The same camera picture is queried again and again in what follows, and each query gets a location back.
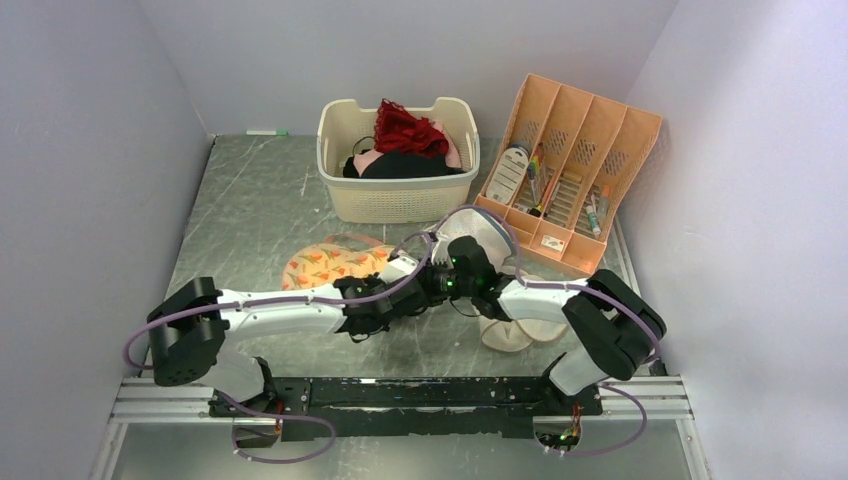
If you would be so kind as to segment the floral pink laundry bag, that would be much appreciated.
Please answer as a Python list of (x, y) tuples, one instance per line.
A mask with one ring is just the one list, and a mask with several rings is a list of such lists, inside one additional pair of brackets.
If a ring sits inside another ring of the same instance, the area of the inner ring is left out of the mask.
[(378, 274), (388, 264), (394, 246), (366, 235), (340, 233), (294, 254), (284, 266), (284, 291), (308, 289), (343, 277)]

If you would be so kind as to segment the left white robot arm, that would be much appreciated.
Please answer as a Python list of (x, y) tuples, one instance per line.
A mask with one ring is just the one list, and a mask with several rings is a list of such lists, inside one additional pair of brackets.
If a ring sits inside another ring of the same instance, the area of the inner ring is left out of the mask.
[(298, 332), (343, 333), (361, 341), (430, 305), (413, 277), (343, 277), (278, 292), (219, 289), (212, 278), (199, 277), (148, 315), (153, 378), (162, 387), (202, 383), (261, 416), (275, 406), (277, 388), (267, 364), (239, 353), (236, 344)]

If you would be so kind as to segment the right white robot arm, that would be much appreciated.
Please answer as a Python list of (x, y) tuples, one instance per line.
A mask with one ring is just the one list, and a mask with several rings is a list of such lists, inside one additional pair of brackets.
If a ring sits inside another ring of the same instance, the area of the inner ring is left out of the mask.
[(657, 357), (667, 332), (664, 320), (614, 272), (601, 269), (571, 282), (529, 280), (502, 271), (514, 243), (495, 235), (433, 236), (431, 257), (439, 287), (450, 299), (467, 299), (490, 321), (561, 324), (579, 341), (549, 365), (539, 391), (542, 406), (562, 414), (578, 393), (602, 380), (629, 380)]

